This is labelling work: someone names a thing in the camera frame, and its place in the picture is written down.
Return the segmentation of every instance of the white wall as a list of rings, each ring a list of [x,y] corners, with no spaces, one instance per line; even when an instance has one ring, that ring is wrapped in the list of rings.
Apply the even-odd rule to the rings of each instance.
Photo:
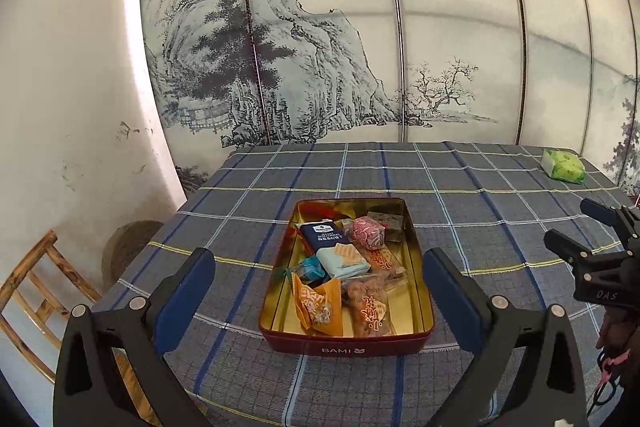
[[[150,90],[139,6],[0,0],[0,280],[53,228],[63,255],[103,290],[111,234],[137,219],[164,221],[184,201]],[[81,299],[47,259],[36,272],[68,306]],[[4,315],[54,369],[55,349],[17,306]],[[53,327],[62,334],[63,323]],[[0,367],[34,420],[51,425],[52,386],[4,334]]]

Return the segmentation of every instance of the red package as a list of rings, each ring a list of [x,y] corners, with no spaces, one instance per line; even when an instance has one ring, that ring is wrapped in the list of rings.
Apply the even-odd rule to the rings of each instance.
[[[375,219],[363,216],[352,222],[351,233],[361,245],[369,250],[379,250],[385,244],[385,227]]]

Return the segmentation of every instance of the gray tablecloth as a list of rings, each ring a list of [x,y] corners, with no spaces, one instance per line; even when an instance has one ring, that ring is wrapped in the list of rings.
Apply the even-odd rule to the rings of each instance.
[[[196,247],[217,257],[216,279],[178,349],[166,359],[185,389],[229,415],[270,425],[423,425],[471,360],[440,312],[418,355],[328,359],[283,355],[258,331],[271,263],[301,199],[403,198],[423,250],[441,247],[488,295],[519,307],[560,303],[570,314],[588,393],[597,381],[594,344],[603,309],[572,298],[568,266],[545,250],[561,230],[594,251],[618,243],[580,214],[590,197],[607,206],[628,198],[584,161],[584,185],[549,179],[537,147],[494,144],[350,143],[239,150],[158,232],[97,303],[120,308],[148,295]],[[488,414],[504,402],[518,356]]]

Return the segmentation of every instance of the plaid tablecloth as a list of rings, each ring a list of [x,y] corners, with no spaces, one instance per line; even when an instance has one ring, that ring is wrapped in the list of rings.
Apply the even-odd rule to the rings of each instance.
[[[148,295],[196,247],[217,258],[216,279],[180,346],[166,359],[185,389],[240,423],[314,427],[423,425],[471,360],[440,312],[418,355],[326,359],[283,355],[258,331],[257,317],[287,220],[298,200],[403,198],[423,250],[441,247],[488,295],[519,307],[560,303],[570,314],[588,393],[598,375],[594,344],[603,309],[572,298],[568,266],[545,250],[561,230],[593,251],[619,243],[580,214],[590,197],[629,204],[583,160],[584,185],[549,179],[542,149],[514,145],[348,143],[238,150],[158,232],[94,310]],[[508,371],[487,412],[506,398]]]

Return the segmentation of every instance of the seaweed snack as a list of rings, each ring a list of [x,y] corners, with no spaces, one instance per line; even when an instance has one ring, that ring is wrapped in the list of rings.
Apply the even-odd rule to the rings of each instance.
[[[400,243],[402,241],[402,216],[382,214],[380,212],[368,212],[367,216],[375,219],[385,227],[385,241],[392,243]]]
[[[357,217],[353,220],[351,235],[369,250],[377,250],[385,244],[385,227],[368,216]]]
[[[402,266],[398,258],[383,245],[378,250],[369,250],[362,245],[356,245],[358,252],[371,265],[370,273],[382,277],[387,282],[406,278],[406,268]]]
[[[383,280],[364,276],[342,282],[348,296],[354,337],[394,335]]]
[[[291,274],[296,315],[305,330],[316,330],[332,337],[342,336],[340,281],[332,279],[315,289]]]
[[[346,279],[369,270],[369,263],[333,221],[302,223],[298,228],[330,277]]]
[[[303,284],[311,286],[319,286],[329,280],[327,272],[322,268],[320,260],[315,255],[311,257],[305,257],[300,263],[294,266],[292,269],[287,269],[287,276],[291,280],[291,274],[295,273]]]

